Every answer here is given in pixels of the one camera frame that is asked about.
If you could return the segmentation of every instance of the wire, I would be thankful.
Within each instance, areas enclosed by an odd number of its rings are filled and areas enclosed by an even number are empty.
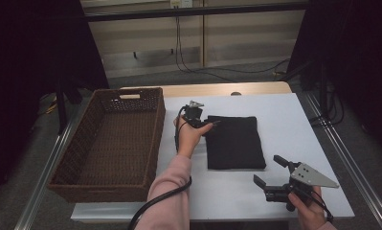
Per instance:
[[[178,63],[178,47],[179,47],[179,55],[182,61],[182,65],[185,67],[185,69],[182,69]],[[280,65],[286,63],[289,61],[290,58],[282,60],[280,63],[276,64],[275,66],[272,66],[270,68],[264,69],[264,70],[257,70],[257,71],[242,71],[242,70],[234,70],[234,69],[228,69],[228,68],[220,68],[220,67],[209,67],[209,68],[203,68],[203,69],[190,69],[188,66],[185,64],[183,53],[182,53],[182,41],[181,41],[181,25],[180,25],[180,20],[179,17],[176,17],[176,49],[175,49],[175,61],[176,61],[176,66],[178,69],[184,73],[194,73],[194,74],[206,74],[206,75],[211,75],[217,78],[220,78],[225,81],[230,81],[230,82],[237,82],[236,80],[230,80],[226,79],[224,77],[218,76],[216,74],[212,74],[209,72],[202,72],[205,70],[223,70],[223,71],[230,71],[230,72],[236,72],[236,73],[242,73],[242,74],[258,74],[258,73],[264,73],[273,69],[276,69]]]
[[[338,121],[332,122],[337,117],[337,105],[336,105],[336,102],[335,102],[335,96],[336,96],[336,92],[334,90],[332,92],[332,96],[331,96],[331,104],[330,104],[330,106],[329,106],[329,108],[327,110],[327,113],[330,113],[331,109],[334,108],[334,114],[333,114],[332,118],[328,118],[328,115],[325,116],[325,114],[321,114],[318,117],[311,118],[311,119],[309,119],[310,123],[313,123],[313,122],[315,122],[316,120],[319,120],[319,119],[323,119],[318,124],[312,124],[311,125],[312,127],[330,127],[330,126],[339,125],[340,123],[343,122],[343,120],[345,118],[346,112],[345,112],[345,108],[344,108],[343,102],[342,102],[340,97],[337,97],[337,99],[339,100],[339,104],[340,104],[340,107],[341,107],[342,115],[340,116],[340,119]]]
[[[178,116],[176,117],[176,126],[175,126],[175,146],[176,146],[176,150],[179,149],[179,132],[181,131],[181,128],[187,124],[188,122],[185,122],[184,124],[182,124],[180,127],[179,126],[179,120],[180,120],[180,117],[181,117],[181,113],[182,111],[186,109],[185,106],[182,106],[181,109],[179,109],[179,112],[178,112]],[[152,200],[150,200],[149,202],[147,202],[145,205],[143,205],[139,211],[137,211],[137,213],[134,215],[134,217],[131,219],[131,222],[130,224],[128,225],[127,227],[127,230],[132,230],[134,229],[134,225],[135,223],[137,222],[137,219],[140,217],[140,215],[142,215],[149,207],[151,207],[152,205],[168,198],[168,197],[171,197],[171,196],[174,196],[176,194],[179,194],[185,190],[187,190],[189,187],[191,186],[191,177],[190,177],[190,180],[184,185],[184,186],[181,186],[179,188],[176,188],[174,190],[171,190],[169,192],[166,192],[162,195],[159,195],[155,198],[153,198]]]
[[[303,195],[306,196],[307,198],[310,198],[313,202],[315,202],[317,205],[319,205],[321,208],[323,208],[323,210],[325,210],[326,213],[327,213],[327,217],[326,217],[327,221],[329,221],[330,223],[333,222],[333,220],[334,220],[334,216],[333,216],[333,215],[330,213],[330,211],[327,209],[327,206],[326,206],[326,204],[325,204],[325,201],[322,199],[322,197],[321,197],[318,193],[316,193],[316,192],[314,192],[314,191],[311,192],[312,194],[315,194],[317,197],[319,197],[320,200],[321,200],[322,202],[319,201],[319,200],[317,200],[315,197],[313,197],[313,195],[309,195],[307,192],[301,190],[301,189],[298,188],[298,187],[293,187],[292,190],[296,190],[296,191],[298,191],[300,194],[303,194]]]
[[[179,66],[179,63],[178,63],[178,45],[179,45],[179,52],[180,52],[180,56],[181,56],[181,60],[182,60],[182,65],[184,65],[186,70],[183,70]],[[181,26],[180,26],[180,22],[179,22],[179,17],[176,17],[176,50],[175,50],[175,60],[176,60],[176,66],[178,66],[178,69],[180,71],[184,72],[184,73],[206,74],[206,75],[211,75],[211,76],[217,77],[217,78],[225,80],[225,81],[237,82],[235,80],[229,80],[229,79],[223,78],[223,77],[218,76],[216,74],[212,74],[212,73],[208,73],[208,72],[201,72],[200,69],[196,70],[197,71],[196,72],[196,71],[188,68],[188,66],[185,64],[184,57],[182,55]]]
[[[286,75],[286,71],[282,71],[282,72],[277,71],[278,66],[280,66],[281,64],[283,64],[286,61],[290,61],[290,58],[283,60],[281,63],[279,63],[278,65],[276,65],[274,67],[274,72],[273,72],[274,79],[273,79],[273,81],[277,81],[278,75],[280,75],[280,76]]]
[[[191,186],[191,176],[190,176],[190,180],[184,185],[184,186],[181,186],[179,188],[176,188],[174,190],[171,190],[169,192],[166,192],[162,195],[159,195],[155,198],[153,198],[152,200],[150,200],[149,202],[147,202],[145,205],[143,205],[139,211],[137,211],[137,213],[134,215],[134,217],[131,219],[131,222],[130,224],[128,225],[127,227],[127,230],[132,230],[134,229],[134,225],[135,223],[137,222],[137,219],[140,217],[140,215],[142,215],[149,207],[151,207],[152,205],[166,199],[166,198],[169,198],[171,196],[174,196],[174,195],[177,195],[185,190],[187,190],[189,187]]]

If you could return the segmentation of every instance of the folded black fabric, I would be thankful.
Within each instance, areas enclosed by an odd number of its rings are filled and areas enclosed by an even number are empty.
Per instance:
[[[206,134],[208,169],[265,169],[256,117],[208,116],[217,126]]]

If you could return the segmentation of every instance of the metal rail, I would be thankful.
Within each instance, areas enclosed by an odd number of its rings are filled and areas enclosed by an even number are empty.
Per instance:
[[[320,110],[319,102],[313,94],[307,94],[307,100],[309,101],[313,111],[320,116],[322,111]],[[331,122],[322,120],[323,129],[326,132],[328,138],[331,141],[331,144],[336,149],[341,160],[343,161],[348,173],[350,174],[352,180],[356,184],[361,195],[369,205],[372,213],[374,214],[376,220],[378,221],[382,229],[382,200],[376,191],[373,189],[367,178],[363,175],[354,159],[351,156],[351,153],[348,151],[346,145],[343,143],[343,140],[340,138],[336,129],[333,127]]]
[[[50,157],[44,167],[43,172],[41,173],[41,176],[39,177],[35,185],[34,191],[30,196],[27,205],[24,207],[23,213],[21,214],[17,224],[14,227],[14,230],[29,230],[32,227],[35,215],[45,195],[47,181],[59,159],[59,156],[61,155],[65,144],[67,143],[68,137],[71,134],[72,127],[78,122],[78,111],[79,105],[76,105],[74,107],[74,111],[72,113],[72,118],[70,122],[64,129],[63,133],[61,135],[58,135],[56,139],[56,143],[54,144]]]
[[[107,13],[87,13],[83,16],[59,15],[41,18],[40,22],[99,22],[116,21],[130,19],[145,19],[159,17],[177,17],[177,16],[197,16],[214,14],[231,14],[246,12],[286,12],[300,11],[309,8],[321,8],[324,3],[293,2],[293,3],[275,3],[275,4],[256,4],[246,6],[226,6],[226,7],[200,7],[200,8],[182,8],[182,9],[161,9],[152,11],[127,11],[127,12],[107,12]]]

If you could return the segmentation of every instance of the wicker basket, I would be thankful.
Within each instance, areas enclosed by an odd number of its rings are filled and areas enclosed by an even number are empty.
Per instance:
[[[145,201],[165,112],[161,88],[95,91],[48,188],[68,202]]]

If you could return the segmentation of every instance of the white table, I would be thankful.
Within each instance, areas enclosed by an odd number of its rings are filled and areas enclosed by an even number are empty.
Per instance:
[[[207,169],[206,143],[202,138],[192,157],[191,220],[257,221],[296,217],[284,203],[267,202],[261,188],[253,182],[257,174],[267,185],[288,182],[289,171],[272,160],[278,154],[286,160],[304,162],[338,181],[304,115],[295,94],[174,97],[165,98],[166,119],[161,140],[157,174],[175,155],[172,121],[181,106],[190,100],[205,106],[208,115],[256,116],[258,133],[267,167],[263,171],[210,171]],[[323,188],[323,198],[336,218],[354,217],[347,198],[339,189]],[[128,222],[143,203],[79,203],[71,219],[83,222]]]

